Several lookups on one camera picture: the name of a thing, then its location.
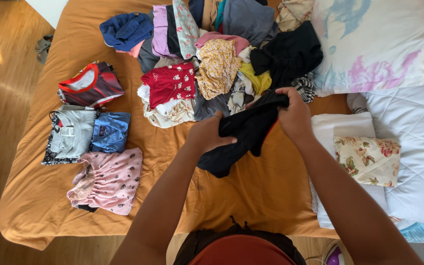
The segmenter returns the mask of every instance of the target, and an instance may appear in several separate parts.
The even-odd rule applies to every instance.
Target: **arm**
[[[279,110],[281,128],[302,155],[315,190],[355,264],[423,264],[386,213],[317,141],[309,107],[298,92],[280,88],[276,93],[289,96],[289,108]]]
[[[217,111],[191,127],[184,145],[145,198],[110,264],[166,263],[166,250],[178,226],[199,158],[216,147],[237,142],[234,137],[219,137],[221,118],[223,113]]]

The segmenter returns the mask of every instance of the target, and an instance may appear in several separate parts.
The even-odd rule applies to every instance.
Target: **woman's right hand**
[[[289,97],[289,107],[279,107],[279,123],[286,136],[295,145],[309,137],[314,138],[309,106],[303,102],[297,90],[294,87],[283,87],[275,92]]]

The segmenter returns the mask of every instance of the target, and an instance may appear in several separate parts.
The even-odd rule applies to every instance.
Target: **hand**
[[[194,124],[184,145],[196,149],[202,155],[219,146],[236,143],[235,137],[219,136],[219,123],[222,118],[223,113],[217,110],[214,116]]]
[[[314,137],[310,121],[310,109],[303,102],[294,87],[283,87],[275,90],[277,94],[289,97],[289,107],[279,107],[279,123],[281,128],[294,144],[306,137]]]

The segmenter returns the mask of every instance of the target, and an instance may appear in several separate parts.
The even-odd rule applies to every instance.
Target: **orange bed sheet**
[[[154,183],[184,143],[192,122],[160,129],[143,116],[137,96],[142,72],[137,60],[104,44],[99,24],[114,15],[140,11],[169,0],[71,0],[67,3],[36,88],[15,159],[0,200],[0,231],[9,241],[43,250],[57,236],[124,235]],[[278,0],[270,0],[276,7]],[[49,112],[58,109],[57,84],[87,64],[101,60],[113,65],[125,95],[109,102],[108,111],[132,114],[127,148],[143,151],[143,171],[137,198],[129,215],[99,209],[96,213],[72,208],[66,192],[73,186],[79,164],[43,166],[50,134]],[[345,95],[315,98],[313,115],[348,113]],[[176,233],[195,229],[228,228],[230,215],[252,229],[286,235],[337,238],[320,228],[311,209],[307,172],[301,156],[277,124],[262,146],[260,157],[250,153],[217,179],[196,168]]]

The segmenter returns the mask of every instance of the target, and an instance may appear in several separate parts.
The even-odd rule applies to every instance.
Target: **lavender shirt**
[[[166,13],[166,5],[153,6],[153,31],[154,36],[152,39],[152,52],[159,57],[178,58],[178,56],[171,54],[168,50],[168,17]]]

